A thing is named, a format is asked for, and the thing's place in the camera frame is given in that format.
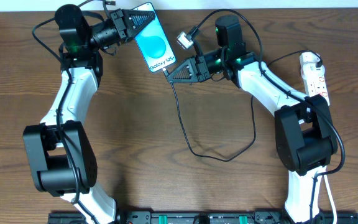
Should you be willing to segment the blue screen smartphone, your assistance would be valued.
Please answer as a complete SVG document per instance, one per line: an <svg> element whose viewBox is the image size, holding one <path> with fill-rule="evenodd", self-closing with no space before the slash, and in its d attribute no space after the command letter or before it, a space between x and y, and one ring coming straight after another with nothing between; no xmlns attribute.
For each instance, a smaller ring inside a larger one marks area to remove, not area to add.
<svg viewBox="0 0 358 224"><path fill-rule="evenodd" d="M176 62L175 54L157 16L135 37L135 41L152 73Z"/></svg>

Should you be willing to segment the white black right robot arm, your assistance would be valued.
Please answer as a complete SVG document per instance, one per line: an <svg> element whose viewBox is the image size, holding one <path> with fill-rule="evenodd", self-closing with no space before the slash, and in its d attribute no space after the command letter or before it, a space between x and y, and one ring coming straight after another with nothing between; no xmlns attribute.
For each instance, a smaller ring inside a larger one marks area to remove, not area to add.
<svg viewBox="0 0 358 224"><path fill-rule="evenodd" d="M177 42L196 53L166 72L166 79L171 85L201 83L222 73L258 99L274 117L276 150L288 169L285 212L292 223L316 223L319 185L330 174L327 166L333 154L345 153L328 100L316 91L314 80L324 75L323 61L318 54L307 58L307 51L300 51L301 67L313 69L302 75L305 92L300 92L274 75L261 54L246 49L241 20L243 16L236 11L219 17L215 22L219 47L208 53L203 53L196 41L198 27L179 34Z"/></svg>

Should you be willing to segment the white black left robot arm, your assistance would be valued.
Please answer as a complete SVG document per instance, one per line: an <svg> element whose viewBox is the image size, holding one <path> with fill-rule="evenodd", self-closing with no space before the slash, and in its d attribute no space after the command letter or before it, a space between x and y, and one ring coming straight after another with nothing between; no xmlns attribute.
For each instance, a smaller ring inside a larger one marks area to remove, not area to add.
<svg viewBox="0 0 358 224"><path fill-rule="evenodd" d="M74 4L54 14L63 40L54 53L62 83L41 122L24 129L24 147L35 188L70 202L87 223L127 223L126 212L97 181L96 156L83 127L103 76L102 55L133 40L155 19L152 10L99 15Z"/></svg>

